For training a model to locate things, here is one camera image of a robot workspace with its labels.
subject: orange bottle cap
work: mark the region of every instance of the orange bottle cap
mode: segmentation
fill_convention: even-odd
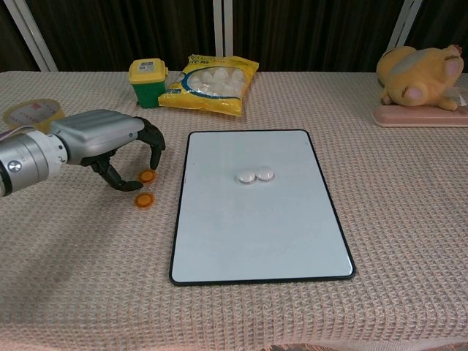
[[[154,202],[154,196],[153,194],[149,193],[142,193],[137,196],[135,199],[135,205],[139,208],[147,208],[153,205]]]
[[[140,173],[138,178],[142,183],[150,183],[156,179],[156,175],[157,173],[154,170],[144,170],[142,173]]]

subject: plush toy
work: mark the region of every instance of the plush toy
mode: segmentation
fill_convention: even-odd
[[[458,45],[424,50],[403,46],[384,53],[377,64],[377,76],[384,86],[382,104],[456,110],[449,90],[463,71],[460,55]]]

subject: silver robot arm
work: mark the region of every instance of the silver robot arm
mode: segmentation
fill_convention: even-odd
[[[0,138],[0,196],[56,176],[63,163],[91,166],[114,189],[139,189],[139,181],[122,180],[110,164],[117,149],[134,140],[150,145],[150,167],[156,169],[165,150],[162,133],[144,118],[115,111],[93,110],[53,121],[49,135],[32,130]]]

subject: bag of marshmallows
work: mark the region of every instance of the bag of marshmallows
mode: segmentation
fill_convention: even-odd
[[[177,80],[159,96],[159,106],[242,115],[246,93],[258,63],[237,56],[191,55]]]

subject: green container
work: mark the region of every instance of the green container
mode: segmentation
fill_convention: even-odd
[[[129,82],[141,107],[159,107],[158,97],[166,90],[167,74],[167,68],[159,58],[133,61],[129,69]]]

